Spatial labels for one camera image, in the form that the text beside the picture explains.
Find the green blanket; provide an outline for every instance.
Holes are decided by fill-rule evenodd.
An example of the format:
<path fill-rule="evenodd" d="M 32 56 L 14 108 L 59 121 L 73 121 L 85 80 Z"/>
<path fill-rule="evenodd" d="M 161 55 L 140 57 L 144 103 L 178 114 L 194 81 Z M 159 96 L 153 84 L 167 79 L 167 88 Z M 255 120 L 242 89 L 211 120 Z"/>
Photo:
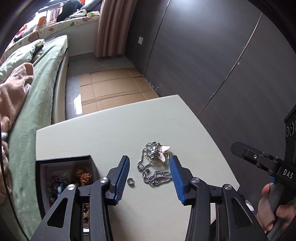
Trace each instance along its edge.
<path fill-rule="evenodd" d="M 51 125 L 54 83 L 68 47 L 67 35 L 46 41 L 44 54 L 34 62 L 34 79 L 12 130 L 8 133 L 12 196 L 19 222 L 30 239 L 41 216 L 36 197 L 36 131 Z M 19 241 L 25 241 L 8 199 L 0 213 Z"/>

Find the silver chain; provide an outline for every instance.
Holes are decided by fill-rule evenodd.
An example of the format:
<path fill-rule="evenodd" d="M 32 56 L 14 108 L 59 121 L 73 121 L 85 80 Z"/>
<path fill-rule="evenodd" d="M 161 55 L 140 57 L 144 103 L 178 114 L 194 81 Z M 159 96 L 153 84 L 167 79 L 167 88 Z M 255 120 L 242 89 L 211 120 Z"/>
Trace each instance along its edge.
<path fill-rule="evenodd" d="M 160 155 L 160 151 L 158 150 L 159 146 L 161 146 L 159 142 L 147 142 L 145 148 L 142 149 L 141 159 L 137 163 L 137 168 L 142 172 L 144 182 L 153 186 L 159 186 L 172 180 L 172 176 L 169 171 L 155 171 L 151 176 L 146 176 L 146 173 L 150 173 L 150 169 L 147 167 L 153 164 L 153 160 L 157 159 Z M 148 159 L 148 164 L 146 165 L 143 164 L 144 152 L 146 152 L 146 157 Z"/>

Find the pink blanket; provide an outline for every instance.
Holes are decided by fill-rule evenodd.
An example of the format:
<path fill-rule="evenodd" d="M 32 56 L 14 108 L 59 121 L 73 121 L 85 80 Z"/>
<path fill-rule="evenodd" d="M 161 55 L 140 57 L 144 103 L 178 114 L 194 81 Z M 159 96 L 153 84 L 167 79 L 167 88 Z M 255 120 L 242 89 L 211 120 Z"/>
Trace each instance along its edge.
<path fill-rule="evenodd" d="M 12 182 L 8 169 L 8 146 L 5 142 L 7 132 L 20 112 L 26 99 L 34 75 L 33 65 L 24 63 L 16 67 L 11 75 L 0 84 L 0 123 L 2 134 L 2 159 L 4 173 L 9 192 L 12 190 Z M 0 169 L 0 204 L 6 198 L 6 190 L 3 183 L 2 172 Z"/>

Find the white light switch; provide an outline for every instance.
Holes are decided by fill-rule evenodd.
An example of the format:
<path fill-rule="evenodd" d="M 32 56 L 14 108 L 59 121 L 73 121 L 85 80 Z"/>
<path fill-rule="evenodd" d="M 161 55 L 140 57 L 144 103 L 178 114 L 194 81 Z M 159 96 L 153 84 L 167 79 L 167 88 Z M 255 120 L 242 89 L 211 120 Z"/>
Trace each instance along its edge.
<path fill-rule="evenodd" d="M 142 37 L 139 37 L 139 41 L 138 41 L 138 43 L 139 43 L 139 44 L 142 44 L 142 42 L 143 42 L 143 38 L 142 38 Z"/>

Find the tabletop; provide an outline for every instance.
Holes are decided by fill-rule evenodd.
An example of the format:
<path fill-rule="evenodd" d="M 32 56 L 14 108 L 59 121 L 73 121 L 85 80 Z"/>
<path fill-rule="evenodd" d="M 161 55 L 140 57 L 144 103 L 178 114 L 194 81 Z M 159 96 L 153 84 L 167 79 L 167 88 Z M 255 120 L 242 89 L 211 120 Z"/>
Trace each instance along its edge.
<path fill-rule="evenodd" d="M 130 158 L 122 200 L 109 207 L 115 241 L 185 240 L 190 206 L 177 198 L 173 182 L 153 187 L 136 164 L 147 142 L 171 146 L 183 167 L 209 185 L 239 187 L 230 167 L 203 125 L 178 96 L 146 100 L 63 121 L 37 131 L 36 159 L 91 155 L 100 177 Z M 211 221 L 215 206 L 211 205 Z"/>

